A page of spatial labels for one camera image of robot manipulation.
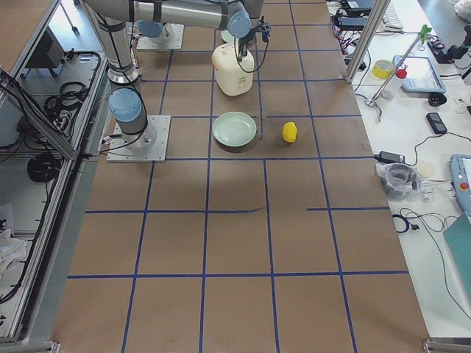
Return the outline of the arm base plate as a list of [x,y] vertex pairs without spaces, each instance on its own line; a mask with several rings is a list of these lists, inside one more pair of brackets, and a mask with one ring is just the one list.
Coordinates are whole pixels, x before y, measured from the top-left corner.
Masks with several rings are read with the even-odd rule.
[[147,128],[142,135],[123,134],[118,123],[115,123],[113,133],[121,135],[111,140],[107,152],[109,163],[146,163],[166,161],[170,115],[148,115]]
[[140,32],[137,50],[169,51],[181,49],[183,44],[184,26],[182,24],[159,24],[141,21],[138,23]]

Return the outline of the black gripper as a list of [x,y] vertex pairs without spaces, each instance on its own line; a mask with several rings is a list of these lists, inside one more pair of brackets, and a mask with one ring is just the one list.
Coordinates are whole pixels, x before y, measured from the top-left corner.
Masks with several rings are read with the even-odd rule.
[[[259,17],[247,34],[247,40],[254,40],[257,33],[261,33],[262,40],[270,40],[271,25],[264,16]],[[242,61],[247,56],[248,44],[243,39],[237,41],[237,61]]]

